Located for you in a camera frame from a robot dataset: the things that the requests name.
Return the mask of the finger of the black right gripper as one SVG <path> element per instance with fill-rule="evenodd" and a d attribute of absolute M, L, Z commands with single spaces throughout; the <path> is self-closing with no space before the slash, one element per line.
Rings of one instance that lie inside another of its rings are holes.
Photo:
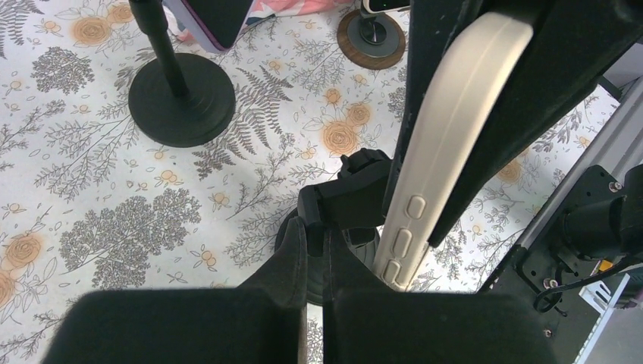
<path fill-rule="evenodd" d="M 531 13 L 529 46 L 513 69 L 428 238 L 441 244 L 498 171 L 582 101 L 642 36 L 640 1 L 486 1 L 490 11 Z"/>
<path fill-rule="evenodd" d="M 428 86 L 455 38 L 481 10 L 477 0 L 414 0 L 410 2 L 406 98 L 397 145 L 384 194 L 382 215 L 389 215 L 394 191 Z"/>

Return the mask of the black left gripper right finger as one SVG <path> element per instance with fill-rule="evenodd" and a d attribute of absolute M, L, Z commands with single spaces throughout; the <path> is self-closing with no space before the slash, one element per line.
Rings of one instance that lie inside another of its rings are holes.
<path fill-rule="evenodd" d="M 338 229 L 324 238 L 326 363 L 554 363 L 538 317 L 501 294 L 404 293 L 376 278 Z"/>

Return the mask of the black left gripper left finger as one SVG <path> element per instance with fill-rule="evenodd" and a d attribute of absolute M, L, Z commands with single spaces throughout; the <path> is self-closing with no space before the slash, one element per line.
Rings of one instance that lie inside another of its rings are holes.
<path fill-rule="evenodd" d="M 98 290 L 67 312 L 47 363 L 304 363 L 306 229 L 235 288 Z"/>

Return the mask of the phone with beige case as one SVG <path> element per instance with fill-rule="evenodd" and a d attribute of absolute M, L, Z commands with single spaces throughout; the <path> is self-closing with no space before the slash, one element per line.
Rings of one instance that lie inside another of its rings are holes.
<path fill-rule="evenodd" d="M 372 265 L 392 289 L 405 291 L 412 282 L 466 160 L 533 37 L 534 21 L 517 11 L 483 14 L 441 59 L 423 97 Z"/>

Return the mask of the black phone stand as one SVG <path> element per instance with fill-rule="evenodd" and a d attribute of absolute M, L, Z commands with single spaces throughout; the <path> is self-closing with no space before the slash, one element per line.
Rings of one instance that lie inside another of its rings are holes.
<path fill-rule="evenodd" d="M 175 52 L 160 1 L 131 1 L 130 7 L 156 56 L 130 85 L 128 106 L 133 121 L 150 139 L 165 146 L 188 148 L 213 140 L 234 116 L 231 79 L 207 58 Z"/>
<path fill-rule="evenodd" d="M 339 228 L 348 250 L 355 256 L 353 267 L 370 269 L 380 243 L 377 227 L 383 225 L 382 205 L 392 161 L 380 149 L 360 149 L 340 157 L 337 178 L 307 185 L 298 194 L 296 207 L 278 229 L 274 250 L 284 240 L 287 222 L 300 216 L 306 226 L 308 243 L 307 300 L 323 304 L 324 229 Z"/>

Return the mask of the phone with lavender case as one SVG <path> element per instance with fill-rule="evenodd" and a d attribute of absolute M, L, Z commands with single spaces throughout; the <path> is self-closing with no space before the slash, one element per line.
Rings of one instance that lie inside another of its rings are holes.
<path fill-rule="evenodd" d="M 253 7 L 253 0 L 168 0 L 171 32 L 194 40 L 207 52 L 226 52 L 237 41 Z"/>

